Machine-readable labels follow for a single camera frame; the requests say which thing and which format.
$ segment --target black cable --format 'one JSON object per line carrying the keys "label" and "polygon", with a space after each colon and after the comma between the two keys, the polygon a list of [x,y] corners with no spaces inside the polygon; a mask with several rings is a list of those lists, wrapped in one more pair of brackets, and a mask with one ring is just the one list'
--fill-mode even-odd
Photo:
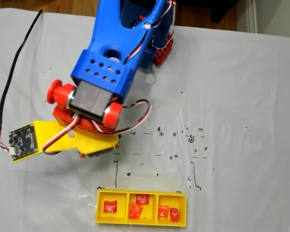
{"label": "black cable", "polygon": [[13,60],[13,63],[12,63],[12,66],[11,66],[11,69],[10,69],[10,73],[9,73],[9,77],[8,77],[8,80],[6,82],[6,85],[5,85],[5,88],[4,88],[4,91],[2,93],[2,97],[1,97],[1,101],[0,101],[0,131],[2,130],[2,114],[3,114],[3,107],[4,107],[4,102],[5,102],[5,98],[6,98],[6,94],[8,93],[8,90],[9,90],[9,87],[10,87],[10,83],[11,83],[11,80],[12,80],[12,77],[13,77],[13,72],[14,72],[14,69],[15,69],[15,65],[16,65],[16,62],[17,62],[17,59],[18,59],[18,56],[19,56],[19,53],[21,52],[23,46],[25,45],[36,21],[38,20],[39,16],[41,15],[42,13],[42,10],[39,11],[39,13],[37,14],[37,16],[35,17],[35,19],[33,20],[25,38],[24,38],[24,41],[22,42],[22,44],[20,45],[19,49],[16,51],[16,54],[15,54],[15,57],[14,57],[14,60]]}

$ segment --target red candy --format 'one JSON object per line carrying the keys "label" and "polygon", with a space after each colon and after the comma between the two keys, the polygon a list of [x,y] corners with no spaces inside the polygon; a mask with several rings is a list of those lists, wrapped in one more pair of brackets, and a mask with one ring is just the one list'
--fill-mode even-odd
{"label": "red candy", "polygon": [[104,201],[104,213],[111,212],[111,213],[116,213],[117,211],[117,201],[113,202],[108,202]]}
{"label": "red candy", "polygon": [[139,219],[140,214],[142,212],[142,208],[143,208],[143,206],[141,204],[137,204],[137,203],[132,202],[131,207],[130,207],[130,211],[129,211],[129,217],[131,219]]}
{"label": "red candy", "polygon": [[137,194],[135,202],[138,204],[148,204],[149,203],[149,195],[148,194]]}
{"label": "red candy", "polygon": [[170,208],[170,216],[171,216],[171,221],[178,221],[178,209],[176,208]]}
{"label": "red candy", "polygon": [[158,216],[168,218],[169,207],[168,206],[158,206]]}

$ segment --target mounting hole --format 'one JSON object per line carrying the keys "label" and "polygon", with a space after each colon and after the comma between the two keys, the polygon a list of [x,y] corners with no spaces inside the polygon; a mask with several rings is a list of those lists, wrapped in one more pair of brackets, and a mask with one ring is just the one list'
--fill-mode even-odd
{"label": "mounting hole", "polygon": [[118,63],[120,62],[121,59],[120,53],[113,49],[105,51],[104,56]]}

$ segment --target black circuit board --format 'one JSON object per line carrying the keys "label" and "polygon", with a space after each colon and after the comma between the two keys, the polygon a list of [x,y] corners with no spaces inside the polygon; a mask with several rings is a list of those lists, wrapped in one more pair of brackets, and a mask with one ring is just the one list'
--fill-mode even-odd
{"label": "black circuit board", "polygon": [[29,124],[9,133],[10,147],[15,148],[13,160],[18,160],[37,152],[34,125]]}

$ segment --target yellow compartment tray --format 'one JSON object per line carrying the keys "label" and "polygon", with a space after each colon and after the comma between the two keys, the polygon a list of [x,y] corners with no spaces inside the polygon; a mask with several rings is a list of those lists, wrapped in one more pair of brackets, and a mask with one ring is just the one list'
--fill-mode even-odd
{"label": "yellow compartment tray", "polygon": [[[137,194],[149,194],[149,203],[143,204],[138,219],[129,217],[131,203]],[[117,201],[115,213],[104,213],[104,201]],[[173,192],[100,189],[97,198],[96,223],[129,224],[147,226],[186,226],[186,195]],[[158,217],[158,206],[168,206],[168,218]],[[170,208],[178,209],[178,221],[171,221]]]}

